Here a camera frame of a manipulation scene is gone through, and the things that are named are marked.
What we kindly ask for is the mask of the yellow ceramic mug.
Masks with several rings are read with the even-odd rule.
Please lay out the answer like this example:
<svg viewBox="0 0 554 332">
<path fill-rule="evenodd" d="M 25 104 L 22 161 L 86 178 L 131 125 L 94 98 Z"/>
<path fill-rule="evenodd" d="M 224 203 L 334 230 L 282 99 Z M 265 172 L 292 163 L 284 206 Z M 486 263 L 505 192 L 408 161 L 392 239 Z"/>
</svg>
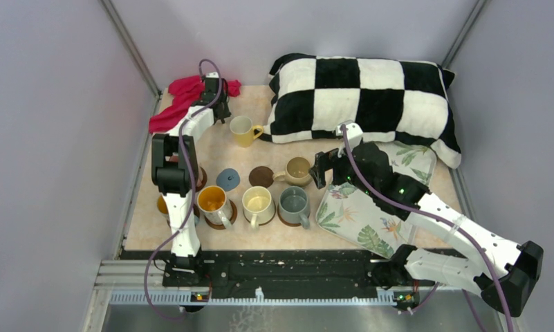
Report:
<svg viewBox="0 0 554 332">
<path fill-rule="evenodd" d="M 240 147 L 249 147 L 253 141 L 264 133 L 261 125 L 253 125 L 247 116 L 237 116 L 230 121 L 229 128 L 235 142 Z"/>
</svg>

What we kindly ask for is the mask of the blue-grey apple coaster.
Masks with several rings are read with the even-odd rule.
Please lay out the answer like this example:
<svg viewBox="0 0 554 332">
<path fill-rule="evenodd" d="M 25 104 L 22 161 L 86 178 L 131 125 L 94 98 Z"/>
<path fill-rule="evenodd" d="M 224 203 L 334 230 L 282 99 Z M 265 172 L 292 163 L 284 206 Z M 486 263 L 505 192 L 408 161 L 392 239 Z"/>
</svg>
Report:
<svg viewBox="0 0 554 332">
<path fill-rule="evenodd" d="M 229 192 L 237 188 L 240 184 L 240 176 L 237 170 L 233 168 L 227 168 L 221 171 L 216 178 L 216 185 L 223 189 L 225 192 Z"/>
</svg>

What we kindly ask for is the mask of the dark walnut wooden coaster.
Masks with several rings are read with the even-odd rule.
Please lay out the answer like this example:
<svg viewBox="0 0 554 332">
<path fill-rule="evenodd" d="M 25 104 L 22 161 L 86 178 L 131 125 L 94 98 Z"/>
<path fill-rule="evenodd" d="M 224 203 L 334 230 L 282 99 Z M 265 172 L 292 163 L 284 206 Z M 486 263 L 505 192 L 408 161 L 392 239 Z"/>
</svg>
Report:
<svg viewBox="0 0 554 332">
<path fill-rule="evenodd" d="M 274 172 L 267 166 L 258 166 L 252 169 L 249 173 L 249 183 L 254 186 L 269 188 L 273 183 Z"/>
<path fill-rule="evenodd" d="M 198 178 L 196 180 L 196 192 L 201 191 L 207 183 L 207 173 L 203 167 L 198 166 Z"/>
</svg>

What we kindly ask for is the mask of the beige ceramic mug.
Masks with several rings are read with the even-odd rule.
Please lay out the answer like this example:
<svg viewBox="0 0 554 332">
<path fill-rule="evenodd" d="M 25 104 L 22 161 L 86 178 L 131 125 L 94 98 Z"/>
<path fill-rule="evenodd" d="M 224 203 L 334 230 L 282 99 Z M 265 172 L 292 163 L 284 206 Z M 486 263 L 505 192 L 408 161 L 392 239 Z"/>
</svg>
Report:
<svg viewBox="0 0 554 332">
<path fill-rule="evenodd" d="M 309 173 L 311 163 L 303 157 L 294 157 L 287 162 L 285 170 L 273 174 L 274 181 L 298 187 L 306 187 L 313 179 Z"/>
</svg>

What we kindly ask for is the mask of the grey ceramic mug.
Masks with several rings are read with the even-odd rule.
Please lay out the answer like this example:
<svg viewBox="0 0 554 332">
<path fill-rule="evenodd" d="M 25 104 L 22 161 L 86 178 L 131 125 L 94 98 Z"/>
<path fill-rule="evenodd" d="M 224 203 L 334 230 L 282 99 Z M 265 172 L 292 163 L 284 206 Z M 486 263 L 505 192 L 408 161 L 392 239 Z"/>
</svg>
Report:
<svg viewBox="0 0 554 332">
<path fill-rule="evenodd" d="M 301 223 L 306 230 L 310 228 L 310 201 L 302 188 L 290 186 L 285 189 L 279 197 L 277 210 L 285 221 Z"/>
</svg>

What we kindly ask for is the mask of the orange cup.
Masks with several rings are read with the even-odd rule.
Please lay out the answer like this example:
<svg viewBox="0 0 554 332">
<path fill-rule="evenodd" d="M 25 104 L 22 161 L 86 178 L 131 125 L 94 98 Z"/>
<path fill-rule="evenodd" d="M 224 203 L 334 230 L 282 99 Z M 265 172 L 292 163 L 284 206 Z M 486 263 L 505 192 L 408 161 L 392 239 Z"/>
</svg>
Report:
<svg viewBox="0 0 554 332">
<path fill-rule="evenodd" d="M 216 212 L 220 210 L 227 202 L 229 198 L 227 197 L 226 192 L 221 189 L 219 186 L 208 186 L 204 187 L 198 194 L 197 206 L 201 213 L 206 212 Z M 231 216 L 231 210 L 229 206 L 226 206 L 223 213 L 229 218 Z M 209 216 L 215 223 L 219 223 L 219 218 Z"/>
</svg>

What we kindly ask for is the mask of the amber wooden coaster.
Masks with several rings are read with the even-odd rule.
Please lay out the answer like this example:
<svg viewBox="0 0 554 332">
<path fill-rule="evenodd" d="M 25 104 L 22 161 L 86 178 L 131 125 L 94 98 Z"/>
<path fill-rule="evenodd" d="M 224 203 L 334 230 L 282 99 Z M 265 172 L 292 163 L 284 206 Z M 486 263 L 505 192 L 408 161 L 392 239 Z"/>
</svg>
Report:
<svg viewBox="0 0 554 332">
<path fill-rule="evenodd" d="M 267 220 L 263 223 L 258 222 L 258 227 L 269 224 L 275 218 L 276 215 L 277 215 L 277 211 L 275 210 L 275 213 L 269 218 L 269 220 Z M 244 216 L 244 218 L 248 223 L 250 223 L 252 225 L 252 221 L 247 216 Z"/>
<path fill-rule="evenodd" d="M 226 206 L 229 206 L 231 210 L 231 216 L 229 218 L 223 213 Z M 238 212 L 235 203 L 232 200 L 228 200 L 228 202 L 220 210 L 213 213 L 206 212 L 204 214 L 204 220 L 211 228 L 215 230 L 226 230 L 230 229 L 234 225 L 237 214 Z M 219 223 L 213 222 L 211 219 L 209 219 L 209 216 L 219 218 Z"/>
<path fill-rule="evenodd" d="M 277 211 L 277 216 L 278 216 L 279 220 L 280 220 L 284 225 L 287 225 L 288 227 L 300 227 L 300 226 L 302 226 L 301 223 L 289 223 L 289 222 L 285 221 L 285 220 L 281 217 L 281 214 L 279 213 L 279 211 Z"/>
</svg>

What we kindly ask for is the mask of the cream ceramic mug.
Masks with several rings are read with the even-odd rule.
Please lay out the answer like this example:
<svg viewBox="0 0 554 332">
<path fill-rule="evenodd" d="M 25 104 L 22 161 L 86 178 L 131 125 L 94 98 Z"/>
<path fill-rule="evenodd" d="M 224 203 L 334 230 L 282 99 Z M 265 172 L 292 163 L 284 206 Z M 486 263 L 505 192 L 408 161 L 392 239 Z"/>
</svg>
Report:
<svg viewBox="0 0 554 332">
<path fill-rule="evenodd" d="M 261 186 L 254 186 L 245 191 L 242 197 L 244 216 L 251 221 L 251 227 L 258 230 L 258 222 L 263 223 L 275 213 L 276 205 L 270 191 Z"/>
</svg>

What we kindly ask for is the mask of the blue mug yellow inside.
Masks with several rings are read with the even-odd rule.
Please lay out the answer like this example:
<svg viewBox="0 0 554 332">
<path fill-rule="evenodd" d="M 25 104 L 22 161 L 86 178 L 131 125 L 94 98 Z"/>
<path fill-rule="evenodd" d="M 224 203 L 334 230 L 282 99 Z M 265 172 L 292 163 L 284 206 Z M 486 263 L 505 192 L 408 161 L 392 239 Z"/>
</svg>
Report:
<svg viewBox="0 0 554 332">
<path fill-rule="evenodd" d="M 156 206 L 157 206 L 157 209 L 160 212 L 160 214 L 165 218 L 167 225 L 170 226 L 169 212 L 168 212 L 165 200 L 163 198 L 163 195 L 160 195 L 158 197 L 158 200 L 156 202 Z M 197 205 L 193 206 L 193 213 L 192 214 L 194 215 L 194 225 L 198 225 L 199 217 L 200 217 L 200 211 L 199 211 Z"/>
</svg>

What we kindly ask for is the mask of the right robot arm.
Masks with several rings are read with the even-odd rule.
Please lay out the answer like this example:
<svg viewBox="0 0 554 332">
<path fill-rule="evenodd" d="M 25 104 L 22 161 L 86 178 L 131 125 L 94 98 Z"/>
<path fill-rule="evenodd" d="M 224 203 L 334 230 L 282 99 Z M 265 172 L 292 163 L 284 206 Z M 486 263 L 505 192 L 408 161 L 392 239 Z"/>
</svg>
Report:
<svg viewBox="0 0 554 332">
<path fill-rule="evenodd" d="M 356 188 L 369 197 L 368 206 L 426 229 L 459 253 L 441 255 L 403 244 L 390 257 L 394 283 L 440 282 L 479 296 L 500 313 L 522 314 L 541 274 L 541 246 L 500 237 L 452 209 L 425 184 L 395 172 L 387 153 L 373 142 L 360 143 L 350 156 L 344 149 L 316 153 L 310 174 L 317 188 L 326 185 L 329 170 L 334 185 Z"/>
</svg>

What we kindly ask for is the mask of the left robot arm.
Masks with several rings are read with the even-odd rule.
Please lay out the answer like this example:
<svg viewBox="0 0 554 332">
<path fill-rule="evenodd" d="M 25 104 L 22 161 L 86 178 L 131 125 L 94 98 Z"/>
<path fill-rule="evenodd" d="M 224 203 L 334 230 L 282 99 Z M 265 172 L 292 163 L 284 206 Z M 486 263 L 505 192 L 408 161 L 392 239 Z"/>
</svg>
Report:
<svg viewBox="0 0 554 332">
<path fill-rule="evenodd" d="M 151 142 L 151 179 L 167 206 L 172 235 L 169 271 L 178 272 L 189 286 L 204 280 L 205 267 L 197 262 L 201 243 L 196 234 L 194 205 L 198 161 L 195 142 L 220 120 L 231 116 L 226 98 L 226 81 L 217 72 L 202 78 L 203 92 L 178 124 L 157 133 Z"/>
</svg>

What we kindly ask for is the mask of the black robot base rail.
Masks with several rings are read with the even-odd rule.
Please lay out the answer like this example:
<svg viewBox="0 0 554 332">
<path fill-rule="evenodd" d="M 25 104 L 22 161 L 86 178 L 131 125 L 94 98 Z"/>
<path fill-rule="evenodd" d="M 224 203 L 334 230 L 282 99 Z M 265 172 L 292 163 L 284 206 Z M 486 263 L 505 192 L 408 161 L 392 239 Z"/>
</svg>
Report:
<svg viewBox="0 0 554 332">
<path fill-rule="evenodd" d="M 204 250 L 191 258 L 162 253 L 163 286 L 201 287 L 213 299 L 351 299 L 376 297 L 416 282 L 368 250 Z"/>
</svg>

